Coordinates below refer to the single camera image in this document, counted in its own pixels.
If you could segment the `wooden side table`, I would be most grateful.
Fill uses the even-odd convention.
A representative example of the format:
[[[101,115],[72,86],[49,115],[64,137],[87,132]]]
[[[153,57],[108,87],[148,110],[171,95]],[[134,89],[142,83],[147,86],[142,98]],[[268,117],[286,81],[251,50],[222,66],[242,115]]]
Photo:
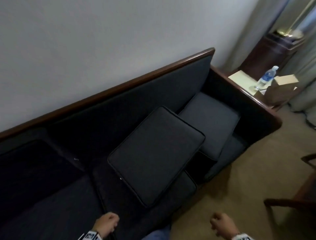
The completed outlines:
[[[228,74],[228,78],[235,82],[238,86],[240,86],[243,90],[248,92],[250,95],[252,95],[256,100],[259,102],[263,103],[264,105],[268,106],[268,108],[278,111],[280,110],[283,106],[285,106],[288,102],[282,101],[276,105],[268,105],[266,102],[266,99],[264,98],[264,94],[262,92],[259,92],[255,90],[255,87],[257,85],[257,81],[250,76],[248,76],[246,73],[244,73],[241,70],[235,70],[232,73]]]

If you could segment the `person's blue jeans leg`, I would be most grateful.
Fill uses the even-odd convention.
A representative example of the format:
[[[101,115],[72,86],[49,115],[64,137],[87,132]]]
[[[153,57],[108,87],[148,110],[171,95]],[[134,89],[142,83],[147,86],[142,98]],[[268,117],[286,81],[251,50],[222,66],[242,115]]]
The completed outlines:
[[[171,226],[168,224],[162,229],[155,230],[141,240],[170,240]]]

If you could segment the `large dark grey cushion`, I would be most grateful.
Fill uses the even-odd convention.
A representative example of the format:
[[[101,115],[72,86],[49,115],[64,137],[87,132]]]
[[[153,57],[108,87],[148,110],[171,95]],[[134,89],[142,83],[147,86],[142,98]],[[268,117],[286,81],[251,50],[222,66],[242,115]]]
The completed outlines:
[[[108,157],[146,208],[154,206],[199,151],[206,137],[165,106],[151,112]]]

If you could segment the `light grey curtain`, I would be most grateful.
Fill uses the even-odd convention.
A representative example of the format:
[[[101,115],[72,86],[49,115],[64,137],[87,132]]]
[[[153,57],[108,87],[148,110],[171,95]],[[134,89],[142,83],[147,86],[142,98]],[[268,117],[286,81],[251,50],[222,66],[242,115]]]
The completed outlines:
[[[304,114],[306,124],[316,131],[316,31],[305,39],[282,73],[294,74],[299,80],[298,94],[288,103],[291,111]]]
[[[289,1],[258,0],[221,70],[231,72],[241,66],[261,38],[270,31]]]

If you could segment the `dark wooden cabinet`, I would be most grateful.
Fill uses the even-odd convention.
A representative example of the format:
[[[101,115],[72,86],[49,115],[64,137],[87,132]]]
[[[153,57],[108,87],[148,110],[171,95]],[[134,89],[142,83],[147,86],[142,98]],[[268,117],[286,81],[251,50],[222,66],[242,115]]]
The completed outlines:
[[[255,80],[273,66],[278,66],[279,71],[289,62],[305,43],[304,35],[297,37],[283,36],[277,31],[266,34],[256,44],[238,70]]]

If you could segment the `dark wooden chair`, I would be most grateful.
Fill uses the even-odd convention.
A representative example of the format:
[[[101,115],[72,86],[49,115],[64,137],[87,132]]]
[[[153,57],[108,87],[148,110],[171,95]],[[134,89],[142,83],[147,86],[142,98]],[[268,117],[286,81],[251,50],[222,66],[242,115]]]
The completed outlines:
[[[316,153],[303,156],[301,160],[313,169],[298,192],[292,198],[266,198],[263,204],[272,212],[272,207],[288,207],[310,214],[306,221],[316,232]]]

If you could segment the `dark grey wooden-framed sofa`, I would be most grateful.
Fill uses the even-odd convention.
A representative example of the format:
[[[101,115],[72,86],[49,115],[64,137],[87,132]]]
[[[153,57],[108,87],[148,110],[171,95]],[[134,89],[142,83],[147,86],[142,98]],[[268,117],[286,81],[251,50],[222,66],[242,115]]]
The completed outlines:
[[[276,112],[211,66],[206,49],[0,133],[0,240],[75,240],[106,212],[106,240],[141,240],[163,226],[255,142],[282,126]],[[157,203],[144,207],[108,163],[157,107],[179,113],[198,93],[240,120],[217,161],[200,150]]]

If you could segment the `gold floor lamp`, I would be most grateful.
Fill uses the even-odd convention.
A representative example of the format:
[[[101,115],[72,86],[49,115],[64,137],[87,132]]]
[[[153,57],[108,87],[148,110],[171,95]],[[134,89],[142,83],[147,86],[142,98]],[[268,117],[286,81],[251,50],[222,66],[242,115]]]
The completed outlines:
[[[316,31],[316,0],[289,0],[273,29],[294,40]]]

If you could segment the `clear plastic water bottle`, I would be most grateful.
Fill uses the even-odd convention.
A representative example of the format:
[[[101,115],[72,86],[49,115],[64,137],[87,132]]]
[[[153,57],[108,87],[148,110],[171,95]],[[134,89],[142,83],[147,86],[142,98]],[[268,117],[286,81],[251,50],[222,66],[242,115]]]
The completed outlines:
[[[273,66],[271,69],[265,72],[265,74],[259,79],[257,85],[254,87],[255,91],[263,90],[264,87],[274,79],[279,66]]]

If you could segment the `brown cardboard box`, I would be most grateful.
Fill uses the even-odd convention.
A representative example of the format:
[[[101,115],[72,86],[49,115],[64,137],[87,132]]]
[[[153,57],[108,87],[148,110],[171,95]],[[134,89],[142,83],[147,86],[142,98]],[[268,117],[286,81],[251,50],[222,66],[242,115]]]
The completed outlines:
[[[257,91],[254,97],[269,107],[278,106],[290,100],[298,83],[294,74],[276,76],[264,89]]]

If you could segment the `small dark grey cushion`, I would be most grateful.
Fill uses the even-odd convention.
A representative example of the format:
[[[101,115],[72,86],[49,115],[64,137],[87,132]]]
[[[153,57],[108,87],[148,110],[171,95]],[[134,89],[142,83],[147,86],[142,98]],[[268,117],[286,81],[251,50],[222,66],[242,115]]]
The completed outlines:
[[[214,161],[240,120],[236,110],[202,92],[188,102],[179,117],[205,135],[200,151]]]

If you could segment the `person's left hand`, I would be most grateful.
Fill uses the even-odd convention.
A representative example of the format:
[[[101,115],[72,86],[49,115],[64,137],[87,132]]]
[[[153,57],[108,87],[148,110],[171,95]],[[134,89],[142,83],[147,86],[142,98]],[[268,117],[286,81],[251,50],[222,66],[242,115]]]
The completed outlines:
[[[109,235],[108,234],[108,231],[109,231],[108,213],[98,218],[95,221],[92,228],[92,230],[97,231],[103,239],[105,239]]]

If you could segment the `person's right hand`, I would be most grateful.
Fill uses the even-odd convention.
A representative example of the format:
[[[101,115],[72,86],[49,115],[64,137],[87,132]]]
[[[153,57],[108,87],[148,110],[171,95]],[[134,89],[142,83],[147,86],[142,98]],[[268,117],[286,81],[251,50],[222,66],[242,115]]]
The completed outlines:
[[[227,214],[222,213],[220,222],[220,234],[216,234],[216,236],[222,237],[225,240],[231,240],[231,238],[233,238],[235,235],[241,233],[235,225],[235,222]]]

